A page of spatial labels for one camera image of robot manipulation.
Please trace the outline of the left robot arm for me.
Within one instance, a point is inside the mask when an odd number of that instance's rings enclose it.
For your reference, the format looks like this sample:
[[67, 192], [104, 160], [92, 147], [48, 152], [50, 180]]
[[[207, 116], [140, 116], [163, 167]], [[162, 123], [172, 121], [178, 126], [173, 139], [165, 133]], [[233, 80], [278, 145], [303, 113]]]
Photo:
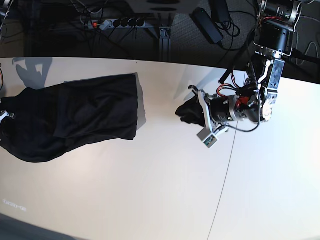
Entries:
[[300, 0], [261, 0], [256, 25], [219, 80], [215, 94], [194, 85], [193, 98], [176, 110], [181, 121], [203, 127], [201, 139], [249, 120], [268, 122], [278, 97], [285, 57], [293, 53], [293, 37], [301, 18]]

